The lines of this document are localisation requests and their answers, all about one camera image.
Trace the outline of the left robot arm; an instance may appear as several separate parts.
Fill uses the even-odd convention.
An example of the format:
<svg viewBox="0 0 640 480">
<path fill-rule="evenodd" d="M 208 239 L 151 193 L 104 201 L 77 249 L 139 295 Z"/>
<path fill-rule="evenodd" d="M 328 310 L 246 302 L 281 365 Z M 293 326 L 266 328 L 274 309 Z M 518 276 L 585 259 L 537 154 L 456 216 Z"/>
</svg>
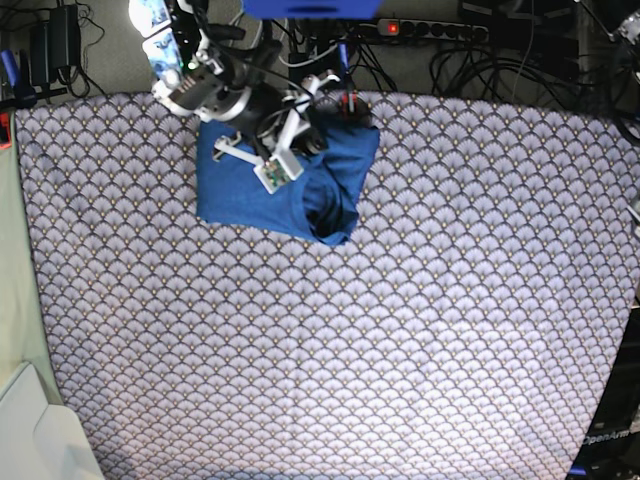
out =
<svg viewBox="0 0 640 480">
<path fill-rule="evenodd" d="M 628 63 L 633 75 L 639 72 L 639 2 L 597 1 L 597 5 L 606 33 L 615 45 L 606 77 L 607 110 L 621 137 L 631 146 L 638 147 L 639 136 L 631 132 L 617 111 L 613 84 L 618 70 L 625 63 Z"/>
</svg>

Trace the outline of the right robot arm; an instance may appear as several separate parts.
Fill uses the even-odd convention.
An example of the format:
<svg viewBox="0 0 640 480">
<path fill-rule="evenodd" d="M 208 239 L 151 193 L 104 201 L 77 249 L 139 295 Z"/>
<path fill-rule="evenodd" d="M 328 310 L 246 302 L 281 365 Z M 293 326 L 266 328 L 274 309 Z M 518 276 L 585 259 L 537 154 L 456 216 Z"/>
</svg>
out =
<svg viewBox="0 0 640 480">
<path fill-rule="evenodd" d="M 275 193 L 303 174 L 300 156 L 326 150 L 307 111 L 316 94 L 340 78 L 328 70 L 290 81 L 286 92 L 269 85 L 282 50 L 271 21 L 262 21 L 251 48 L 239 49 L 233 44 L 245 30 L 210 22 L 205 1 L 132 1 L 128 12 L 156 77 L 154 98 L 176 115 L 234 130 L 215 141 L 214 158 L 230 155 L 251 164 Z"/>
</svg>

